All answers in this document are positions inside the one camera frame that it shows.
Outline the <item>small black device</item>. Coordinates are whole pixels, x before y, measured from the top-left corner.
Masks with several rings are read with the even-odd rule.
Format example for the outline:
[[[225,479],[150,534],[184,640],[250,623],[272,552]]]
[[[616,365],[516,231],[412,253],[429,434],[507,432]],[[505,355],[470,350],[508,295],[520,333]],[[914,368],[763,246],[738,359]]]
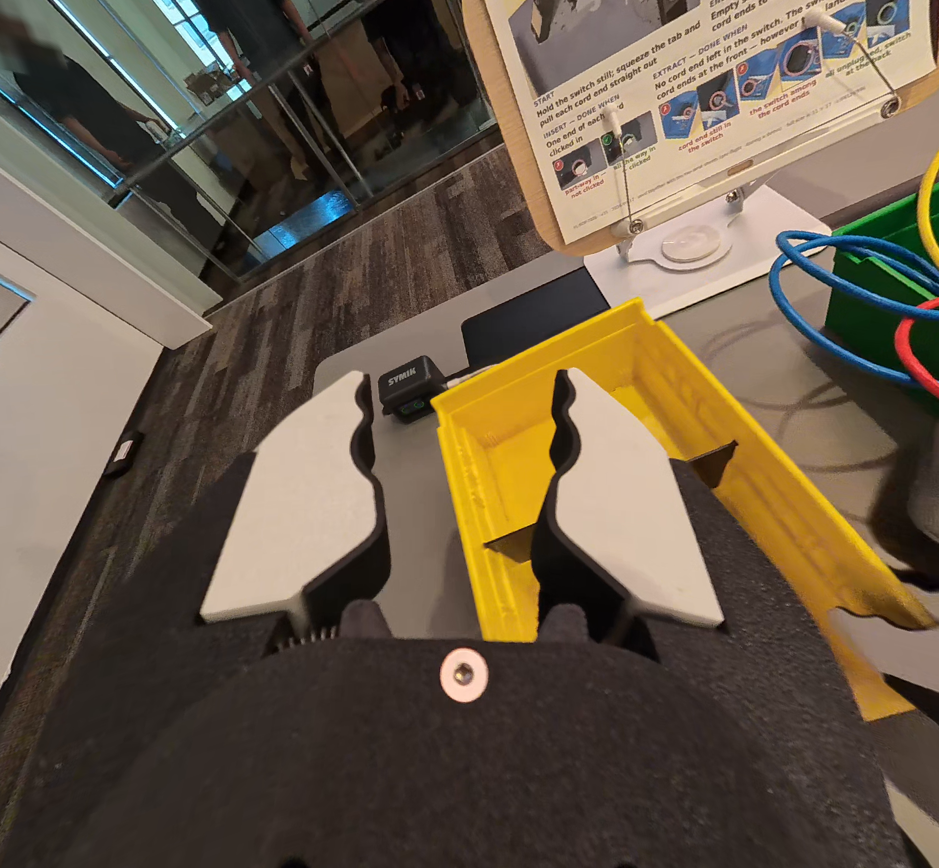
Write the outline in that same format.
[[[418,356],[379,377],[382,414],[411,424],[433,413],[431,400],[447,387],[447,376],[431,358]]]

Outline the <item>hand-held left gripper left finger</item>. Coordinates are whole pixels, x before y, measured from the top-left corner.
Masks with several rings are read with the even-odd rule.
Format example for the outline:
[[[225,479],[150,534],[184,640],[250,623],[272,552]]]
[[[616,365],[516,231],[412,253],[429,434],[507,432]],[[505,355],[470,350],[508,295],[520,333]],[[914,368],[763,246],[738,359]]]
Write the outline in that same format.
[[[382,486],[373,472],[369,376],[351,371],[256,447],[200,616],[284,614],[338,623],[390,578]]]

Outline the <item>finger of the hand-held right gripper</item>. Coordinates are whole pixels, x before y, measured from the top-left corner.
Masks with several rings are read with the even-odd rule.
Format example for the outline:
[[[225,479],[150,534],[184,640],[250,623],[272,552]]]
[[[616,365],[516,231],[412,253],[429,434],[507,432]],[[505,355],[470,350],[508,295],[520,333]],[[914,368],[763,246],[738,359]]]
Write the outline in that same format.
[[[897,452],[872,503],[870,529],[900,580],[938,584],[936,456],[923,447]]]
[[[938,691],[938,627],[906,628],[880,616],[837,607],[828,612],[837,631],[883,676]]]

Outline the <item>yellow plastic bin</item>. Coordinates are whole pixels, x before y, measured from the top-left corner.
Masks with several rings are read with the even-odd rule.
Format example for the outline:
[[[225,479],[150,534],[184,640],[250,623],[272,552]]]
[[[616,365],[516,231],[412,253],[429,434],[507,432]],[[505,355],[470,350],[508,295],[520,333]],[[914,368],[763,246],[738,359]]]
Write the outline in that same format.
[[[810,612],[865,721],[914,706],[832,627],[837,607],[898,627],[933,626],[923,606],[780,446],[637,298],[550,338],[433,400],[441,456],[484,639],[532,642],[531,567],[488,540],[536,521],[555,468],[556,372],[577,368],[625,405],[678,460],[736,441],[715,494]]]

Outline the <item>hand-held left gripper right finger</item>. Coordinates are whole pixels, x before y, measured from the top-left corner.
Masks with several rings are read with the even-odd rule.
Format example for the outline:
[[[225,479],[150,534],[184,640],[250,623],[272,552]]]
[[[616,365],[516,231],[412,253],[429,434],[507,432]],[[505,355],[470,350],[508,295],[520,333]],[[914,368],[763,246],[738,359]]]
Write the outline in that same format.
[[[694,627],[724,622],[669,454],[580,369],[557,371],[549,459],[534,523],[538,624],[561,605],[590,627],[622,614]]]

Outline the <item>white stand base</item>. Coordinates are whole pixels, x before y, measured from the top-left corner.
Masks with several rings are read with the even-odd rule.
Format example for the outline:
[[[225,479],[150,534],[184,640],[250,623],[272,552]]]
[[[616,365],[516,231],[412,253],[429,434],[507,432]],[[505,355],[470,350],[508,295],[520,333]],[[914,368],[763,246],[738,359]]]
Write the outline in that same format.
[[[640,298],[655,320],[766,275],[782,231],[830,234],[826,224],[765,183],[750,184],[588,256],[611,307]]]

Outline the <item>green plastic bin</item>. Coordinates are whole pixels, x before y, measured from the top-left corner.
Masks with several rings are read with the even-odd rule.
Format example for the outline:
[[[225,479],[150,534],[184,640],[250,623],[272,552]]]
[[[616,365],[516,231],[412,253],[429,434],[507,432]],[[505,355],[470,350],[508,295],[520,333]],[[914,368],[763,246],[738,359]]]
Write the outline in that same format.
[[[864,235],[882,238],[926,257],[917,228],[917,197],[892,202],[882,209],[836,231],[837,235]],[[910,306],[930,300],[933,295],[920,285],[899,275],[883,261],[837,251],[835,275],[875,294]],[[889,369],[905,372],[897,358],[894,336],[900,317],[833,289],[830,292],[825,329],[842,346],[867,360]],[[932,373],[938,369],[937,324],[918,322],[911,330],[912,350]]]

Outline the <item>small black floor box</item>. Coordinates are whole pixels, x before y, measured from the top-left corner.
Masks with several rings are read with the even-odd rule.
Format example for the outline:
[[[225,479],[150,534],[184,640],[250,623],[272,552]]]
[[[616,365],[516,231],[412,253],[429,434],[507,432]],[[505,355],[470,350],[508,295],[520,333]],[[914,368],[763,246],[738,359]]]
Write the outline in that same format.
[[[102,479],[116,479],[128,473],[134,466],[139,450],[146,439],[146,435],[137,429],[124,431],[109,457],[103,472]]]

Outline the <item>dark flat mat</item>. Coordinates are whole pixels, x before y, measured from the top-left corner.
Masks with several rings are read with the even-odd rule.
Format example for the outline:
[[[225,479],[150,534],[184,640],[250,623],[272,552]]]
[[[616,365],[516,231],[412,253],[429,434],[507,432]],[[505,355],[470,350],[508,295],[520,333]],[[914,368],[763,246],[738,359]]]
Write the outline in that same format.
[[[561,275],[462,323],[467,370],[517,356],[608,309],[586,268]]]

